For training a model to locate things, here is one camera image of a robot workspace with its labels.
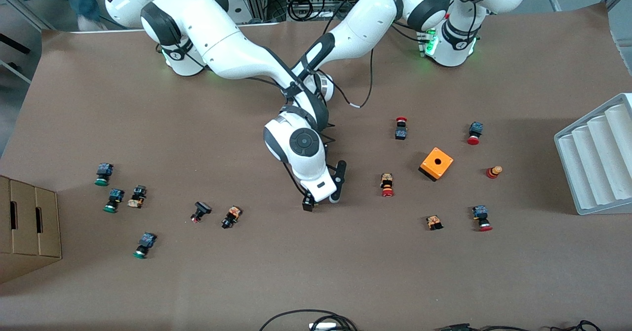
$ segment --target floor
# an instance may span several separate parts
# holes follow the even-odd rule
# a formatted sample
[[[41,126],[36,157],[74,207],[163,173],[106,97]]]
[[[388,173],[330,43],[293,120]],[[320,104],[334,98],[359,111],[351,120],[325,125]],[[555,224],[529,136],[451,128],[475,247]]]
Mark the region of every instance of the floor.
[[[246,11],[239,11],[243,7],[242,0],[230,0],[230,15],[236,22],[247,21]],[[571,10],[599,2],[600,0],[558,0],[562,10]],[[29,5],[48,20],[56,29],[76,31],[77,23],[70,6],[65,0],[30,0]],[[630,45],[632,39],[632,21],[630,10],[632,0],[622,0],[610,12],[610,25],[615,39],[623,40]],[[515,13],[542,13],[552,11],[549,0],[524,0],[515,10]],[[117,26],[107,24],[109,29],[117,29]],[[0,29],[3,34],[16,39],[29,47],[32,52],[24,55],[13,50],[7,45],[0,44],[0,58],[5,62],[14,62],[22,67],[22,72],[29,78],[38,65],[41,54],[41,42],[39,32],[21,18],[14,9],[8,5],[0,5]],[[628,62],[632,62],[632,47],[621,47],[621,52]],[[4,151],[13,126],[22,106],[23,99],[29,86],[13,75],[9,70],[0,67],[0,153]]]

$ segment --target table surface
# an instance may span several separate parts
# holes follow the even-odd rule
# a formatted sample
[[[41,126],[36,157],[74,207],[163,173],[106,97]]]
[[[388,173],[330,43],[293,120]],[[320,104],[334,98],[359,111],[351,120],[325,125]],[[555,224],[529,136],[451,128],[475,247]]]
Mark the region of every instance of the table surface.
[[[244,28],[293,64],[323,23]],[[632,328],[632,215],[578,216],[553,135],[630,91],[602,5],[565,13],[491,16],[458,68],[420,58],[389,32],[375,48],[373,94],[361,110],[336,95],[325,131],[332,162],[348,162],[338,205],[300,208],[262,128],[277,88],[210,72],[179,77],[142,32],[44,33],[44,54],[0,173],[59,194],[63,260],[1,289],[9,329],[257,330],[296,308],[329,309],[365,331],[430,330],[469,322],[536,330],[586,318]],[[355,103],[368,56],[325,71]],[[394,140],[395,118],[409,136]],[[482,122],[478,146],[467,128]],[[454,158],[438,182],[417,167],[433,147]],[[102,212],[110,187],[142,209]],[[487,167],[502,165],[496,180]],[[382,173],[393,198],[380,195]],[[194,203],[213,207],[192,224]],[[235,228],[221,220],[243,208]],[[491,232],[471,207],[486,205]],[[428,231],[438,214],[445,228]],[[132,256],[158,235],[149,259]],[[304,330],[316,315],[271,329]]]

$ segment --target orange block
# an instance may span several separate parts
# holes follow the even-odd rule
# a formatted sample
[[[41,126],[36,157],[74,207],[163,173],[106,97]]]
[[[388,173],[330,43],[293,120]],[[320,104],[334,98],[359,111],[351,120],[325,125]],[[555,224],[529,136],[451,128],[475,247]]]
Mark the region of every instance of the orange block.
[[[424,162],[420,164],[419,171],[433,182],[436,182],[436,180],[445,174],[447,167],[449,167],[453,161],[449,155],[443,153],[439,148],[434,147]]]

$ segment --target red base component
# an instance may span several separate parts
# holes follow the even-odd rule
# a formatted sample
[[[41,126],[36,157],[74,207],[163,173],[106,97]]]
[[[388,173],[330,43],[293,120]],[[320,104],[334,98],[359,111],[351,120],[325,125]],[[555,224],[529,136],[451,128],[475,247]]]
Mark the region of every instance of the red base component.
[[[470,136],[468,139],[468,143],[471,144],[472,146],[476,146],[478,142],[479,140],[478,140],[478,137],[476,136]]]
[[[488,169],[488,170],[485,172],[485,175],[487,175],[487,178],[490,178],[490,179],[496,179],[496,178],[498,178],[498,176],[497,176],[497,175],[492,174],[492,169],[491,169],[491,168],[490,168],[490,169]]]

